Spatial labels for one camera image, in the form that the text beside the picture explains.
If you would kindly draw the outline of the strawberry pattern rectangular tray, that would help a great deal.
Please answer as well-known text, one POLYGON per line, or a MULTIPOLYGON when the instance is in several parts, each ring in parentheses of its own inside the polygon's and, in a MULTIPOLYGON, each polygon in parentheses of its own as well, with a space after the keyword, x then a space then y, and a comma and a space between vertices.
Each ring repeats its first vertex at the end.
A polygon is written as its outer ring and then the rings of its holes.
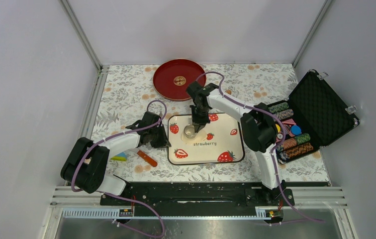
POLYGON ((245 149, 240 124, 224 113, 209 114, 210 123, 203 131, 205 141, 185 144, 182 133, 191 123, 191 115, 176 115, 168 120, 168 160, 173 165, 232 163, 243 160, 245 149))

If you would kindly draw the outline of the small dough ball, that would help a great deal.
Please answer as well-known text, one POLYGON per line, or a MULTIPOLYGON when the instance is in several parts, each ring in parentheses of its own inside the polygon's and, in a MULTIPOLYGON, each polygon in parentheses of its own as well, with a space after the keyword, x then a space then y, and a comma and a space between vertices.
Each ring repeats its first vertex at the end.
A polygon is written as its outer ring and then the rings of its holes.
POLYGON ((207 138, 207 133, 201 130, 195 133, 193 128, 189 128, 182 133, 181 139, 185 144, 193 144, 205 141, 207 138))

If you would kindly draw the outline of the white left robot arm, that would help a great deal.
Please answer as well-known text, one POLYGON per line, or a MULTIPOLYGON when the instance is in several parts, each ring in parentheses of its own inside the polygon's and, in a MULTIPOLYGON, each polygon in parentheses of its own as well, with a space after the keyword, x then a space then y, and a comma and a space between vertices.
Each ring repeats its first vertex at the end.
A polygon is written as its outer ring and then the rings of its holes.
POLYGON ((127 204, 131 200, 127 182, 108 174, 107 163, 114 156, 142 145, 170 147, 161 121, 159 115, 145 112, 141 120, 127 126, 125 131, 98 143, 86 137, 79 138, 61 169, 61 178, 72 183, 77 191, 110 193, 118 204, 127 204))

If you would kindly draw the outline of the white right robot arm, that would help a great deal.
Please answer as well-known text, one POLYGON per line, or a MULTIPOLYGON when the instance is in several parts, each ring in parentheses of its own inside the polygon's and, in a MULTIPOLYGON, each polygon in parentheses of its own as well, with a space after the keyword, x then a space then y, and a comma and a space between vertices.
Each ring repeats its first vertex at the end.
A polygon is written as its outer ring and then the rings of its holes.
POLYGON ((191 108, 191 124, 186 135, 193 138, 210 123, 209 111, 217 109, 234 118, 241 126, 243 141, 255 152, 260 170, 261 183, 266 189, 262 192, 265 203, 275 205, 282 199, 281 180, 276 163, 276 140, 278 130, 276 117, 269 112, 268 106, 260 103, 248 106, 235 98, 225 95, 219 86, 210 83, 201 86, 198 82, 191 83, 187 94, 193 100, 191 108))

